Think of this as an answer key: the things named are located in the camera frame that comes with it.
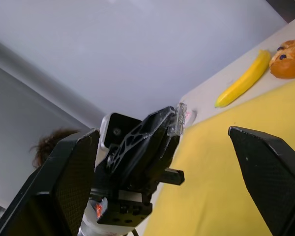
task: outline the yellow cloth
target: yellow cloth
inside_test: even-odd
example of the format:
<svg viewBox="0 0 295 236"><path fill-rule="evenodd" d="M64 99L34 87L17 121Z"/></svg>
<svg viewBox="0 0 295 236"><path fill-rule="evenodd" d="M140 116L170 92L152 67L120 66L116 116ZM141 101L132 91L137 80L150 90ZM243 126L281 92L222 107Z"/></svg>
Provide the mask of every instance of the yellow cloth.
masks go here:
<svg viewBox="0 0 295 236"><path fill-rule="evenodd" d="M242 178L229 126L264 131L295 150L295 80L186 130L145 236L270 236Z"/></svg>

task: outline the white table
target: white table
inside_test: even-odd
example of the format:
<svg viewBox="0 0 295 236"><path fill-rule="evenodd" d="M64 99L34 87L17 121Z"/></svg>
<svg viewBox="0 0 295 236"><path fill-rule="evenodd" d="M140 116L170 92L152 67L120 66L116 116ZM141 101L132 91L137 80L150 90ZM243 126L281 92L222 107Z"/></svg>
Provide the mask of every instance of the white table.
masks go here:
<svg viewBox="0 0 295 236"><path fill-rule="evenodd" d="M181 102L187 104L188 110L197 111L197 117L193 124L215 116L291 81L277 79L268 70L251 89L235 102L225 108L214 107L219 95L245 72L257 57L260 49L269 50L274 55L281 43L292 39L295 39L295 20L183 96Z"/></svg>

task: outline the brown hair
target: brown hair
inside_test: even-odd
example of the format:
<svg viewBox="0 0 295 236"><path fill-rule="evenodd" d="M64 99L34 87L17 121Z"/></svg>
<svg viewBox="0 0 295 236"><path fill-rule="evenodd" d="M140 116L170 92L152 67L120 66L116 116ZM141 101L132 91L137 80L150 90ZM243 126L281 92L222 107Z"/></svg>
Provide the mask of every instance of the brown hair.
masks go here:
<svg viewBox="0 0 295 236"><path fill-rule="evenodd" d="M33 166L35 168L42 166L60 140L78 132L77 129L58 129L51 135L41 138L38 145L33 147L36 149Z"/></svg>

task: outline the screw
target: screw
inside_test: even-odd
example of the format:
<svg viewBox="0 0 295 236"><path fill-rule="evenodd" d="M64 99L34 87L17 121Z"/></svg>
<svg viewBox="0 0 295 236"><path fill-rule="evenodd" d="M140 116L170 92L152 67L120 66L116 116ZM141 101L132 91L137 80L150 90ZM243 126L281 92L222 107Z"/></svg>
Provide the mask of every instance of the screw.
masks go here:
<svg viewBox="0 0 295 236"><path fill-rule="evenodd" d="M113 134L115 134L116 136L119 136L121 134L121 130L119 128L115 128L113 129Z"/></svg>

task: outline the yellow banana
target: yellow banana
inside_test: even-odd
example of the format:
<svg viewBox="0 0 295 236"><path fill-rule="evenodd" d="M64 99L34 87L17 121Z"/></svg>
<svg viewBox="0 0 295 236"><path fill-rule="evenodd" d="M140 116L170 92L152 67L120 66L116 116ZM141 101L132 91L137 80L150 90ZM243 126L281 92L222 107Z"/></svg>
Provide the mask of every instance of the yellow banana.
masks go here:
<svg viewBox="0 0 295 236"><path fill-rule="evenodd" d="M266 71L271 59L267 50L259 50L259 54L250 67L217 99L215 107L225 107L234 102L257 82Z"/></svg>

